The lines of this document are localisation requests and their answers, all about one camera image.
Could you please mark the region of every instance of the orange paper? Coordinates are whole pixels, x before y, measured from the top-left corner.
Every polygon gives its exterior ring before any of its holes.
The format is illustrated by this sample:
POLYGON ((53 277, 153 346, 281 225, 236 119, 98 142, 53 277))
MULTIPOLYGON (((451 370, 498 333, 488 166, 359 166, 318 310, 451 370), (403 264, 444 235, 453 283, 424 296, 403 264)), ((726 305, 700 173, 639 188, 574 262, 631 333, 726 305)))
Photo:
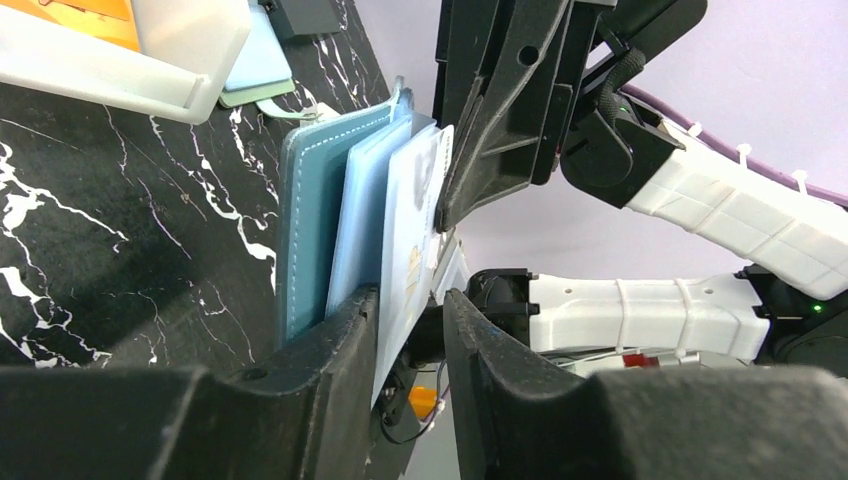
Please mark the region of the orange paper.
POLYGON ((141 51, 130 0, 0 0, 0 5, 141 51))

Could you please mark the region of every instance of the cable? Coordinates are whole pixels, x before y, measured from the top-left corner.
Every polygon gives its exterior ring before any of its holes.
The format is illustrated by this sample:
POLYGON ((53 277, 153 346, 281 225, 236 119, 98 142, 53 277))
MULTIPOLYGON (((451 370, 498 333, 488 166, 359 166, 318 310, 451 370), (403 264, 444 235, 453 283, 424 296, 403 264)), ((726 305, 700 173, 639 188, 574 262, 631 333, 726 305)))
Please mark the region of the cable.
MULTIPOLYGON (((442 391, 442 372, 444 371, 446 365, 447 365, 447 362, 445 360, 442 360, 442 363, 439 364, 439 369, 436 372, 436 392, 437 393, 442 391)), ((383 436, 386 437, 386 440, 393 445, 404 445, 404 444, 407 444, 409 442, 414 442, 415 440, 418 440, 419 438, 421 438, 422 435, 424 435, 425 433, 432 430, 434 422, 436 421, 436 414, 439 412, 440 405, 442 405, 442 403, 444 402, 444 396, 447 395, 448 388, 445 388, 444 393, 442 393, 436 399, 436 404, 433 405, 433 409, 430 410, 429 414, 427 414, 428 420, 427 420, 427 424, 424 425, 424 428, 422 428, 418 433, 407 438, 406 440, 396 440, 394 437, 392 437, 391 434, 389 433, 388 429, 386 428, 386 422, 384 421, 385 419, 381 419, 380 420, 380 431, 383 432, 383 436)))
MULTIPOLYGON (((654 110, 657 110, 663 116, 668 117, 671 121, 677 123, 686 130, 691 129, 693 126, 696 125, 696 122, 693 122, 690 119, 686 118, 682 113, 675 110, 671 105, 663 102, 659 98, 651 95, 650 93, 642 90, 641 88, 627 84, 621 88, 621 92, 626 93, 627 95, 630 95, 631 97, 647 104, 648 106, 650 106, 654 110)), ((710 132, 702 130, 700 134, 697 135, 697 138, 698 140, 701 140, 702 142, 704 142, 704 144, 706 144, 708 147, 712 148, 716 152, 720 153, 721 155, 729 158, 730 160, 733 160, 734 162, 739 162, 739 154, 736 149, 724 143, 723 141, 721 141, 721 139, 711 134, 710 132)), ((793 178, 792 175, 783 173, 773 167, 770 167, 764 163, 754 160, 751 157, 747 158, 747 165, 748 169, 752 172, 758 173, 785 187, 795 190, 799 190, 801 188, 798 184, 798 181, 793 178)), ((848 209, 848 196, 832 192, 830 190, 817 187, 815 185, 807 184, 806 188, 807 193, 810 196, 826 200, 831 203, 835 203, 840 207, 848 209)))

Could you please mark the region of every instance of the screw hole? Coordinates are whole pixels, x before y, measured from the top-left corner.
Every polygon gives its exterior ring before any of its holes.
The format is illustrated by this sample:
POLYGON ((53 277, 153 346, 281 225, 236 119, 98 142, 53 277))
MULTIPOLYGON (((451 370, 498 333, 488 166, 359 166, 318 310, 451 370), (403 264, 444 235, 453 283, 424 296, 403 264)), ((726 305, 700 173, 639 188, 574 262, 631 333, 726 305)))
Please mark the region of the screw hole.
POLYGON ((268 376, 268 371, 263 368, 250 368, 241 373, 241 379, 249 382, 251 380, 259 380, 268 376))
POLYGON ((526 47, 522 48, 520 52, 518 52, 518 62, 524 65, 525 67, 535 65, 538 61, 539 50, 532 45, 527 45, 526 47))

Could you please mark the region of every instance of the black marble table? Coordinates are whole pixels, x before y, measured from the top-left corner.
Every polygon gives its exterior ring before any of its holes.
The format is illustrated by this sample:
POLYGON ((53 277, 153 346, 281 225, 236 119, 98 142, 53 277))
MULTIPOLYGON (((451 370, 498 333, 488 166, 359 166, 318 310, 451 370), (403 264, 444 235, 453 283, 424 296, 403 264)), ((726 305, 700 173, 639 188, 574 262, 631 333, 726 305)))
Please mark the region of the black marble table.
MULTIPOLYGON (((287 46, 290 110, 388 98, 353 0, 287 46)), ((204 364, 274 345, 280 148, 255 106, 189 126, 0 84, 0 364, 204 364)))

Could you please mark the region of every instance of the light blue notebook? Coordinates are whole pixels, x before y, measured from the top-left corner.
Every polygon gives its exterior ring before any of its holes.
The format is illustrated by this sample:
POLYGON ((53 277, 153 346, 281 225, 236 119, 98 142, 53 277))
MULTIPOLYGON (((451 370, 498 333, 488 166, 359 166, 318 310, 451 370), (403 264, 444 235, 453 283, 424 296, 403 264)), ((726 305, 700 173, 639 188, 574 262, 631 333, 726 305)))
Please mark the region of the light blue notebook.
POLYGON ((350 150, 327 317, 358 287, 380 282, 389 159, 413 135, 435 123, 426 115, 410 112, 350 150))
POLYGON ((286 137, 280 164, 278 347, 324 319, 350 149, 388 125, 396 109, 404 111, 401 102, 410 93, 401 91, 399 83, 388 102, 286 137))
POLYGON ((433 220, 452 148, 453 127, 431 124, 389 160, 372 406, 430 297, 441 241, 433 220))
POLYGON ((284 82, 292 77, 291 67, 265 8, 251 4, 250 17, 253 28, 224 83, 227 92, 284 82))

